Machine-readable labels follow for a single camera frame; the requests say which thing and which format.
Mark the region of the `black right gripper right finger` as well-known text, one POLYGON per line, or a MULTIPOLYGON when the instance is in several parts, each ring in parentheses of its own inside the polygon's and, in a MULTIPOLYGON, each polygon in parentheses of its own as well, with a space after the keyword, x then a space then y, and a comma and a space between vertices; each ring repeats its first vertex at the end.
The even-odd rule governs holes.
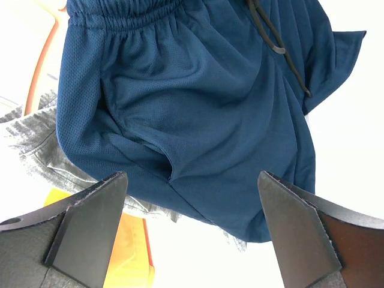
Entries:
POLYGON ((269 173, 258 189, 285 287, 383 287, 383 220, 269 173))

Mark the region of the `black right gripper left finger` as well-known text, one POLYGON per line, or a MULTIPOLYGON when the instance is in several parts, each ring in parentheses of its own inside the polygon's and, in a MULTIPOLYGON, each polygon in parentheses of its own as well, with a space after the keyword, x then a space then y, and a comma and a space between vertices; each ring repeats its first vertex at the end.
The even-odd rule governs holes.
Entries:
POLYGON ((102 287, 128 187, 124 172, 1 223, 1 287, 102 287))

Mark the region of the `grey cotton shorts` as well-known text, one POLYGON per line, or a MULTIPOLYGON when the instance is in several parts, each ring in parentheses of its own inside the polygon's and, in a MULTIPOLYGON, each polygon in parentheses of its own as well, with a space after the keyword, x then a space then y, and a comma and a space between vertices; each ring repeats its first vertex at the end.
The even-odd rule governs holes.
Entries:
MULTIPOLYGON (((38 110, 22 116, 22 107, 16 107, 1 116, 1 140, 5 140, 6 152, 13 151, 21 160, 29 176, 50 184, 55 188, 78 193, 97 180, 76 167, 63 153, 56 137, 57 94, 51 90, 41 95, 38 110)), ((168 219, 177 223, 187 219, 180 213, 162 208, 144 200, 126 196, 123 211, 129 215, 144 219, 168 219)), ((226 242, 245 252, 247 243, 221 228, 215 230, 223 233, 226 242)))

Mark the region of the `navy blue mesh shorts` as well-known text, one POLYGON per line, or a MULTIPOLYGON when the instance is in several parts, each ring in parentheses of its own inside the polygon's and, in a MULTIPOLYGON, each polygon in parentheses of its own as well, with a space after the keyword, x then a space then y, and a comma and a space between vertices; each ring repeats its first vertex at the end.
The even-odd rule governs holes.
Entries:
POLYGON ((335 32, 318 1, 68 1, 56 134, 97 180, 268 242, 257 179, 308 192, 305 117, 350 76, 364 31, 335 32))

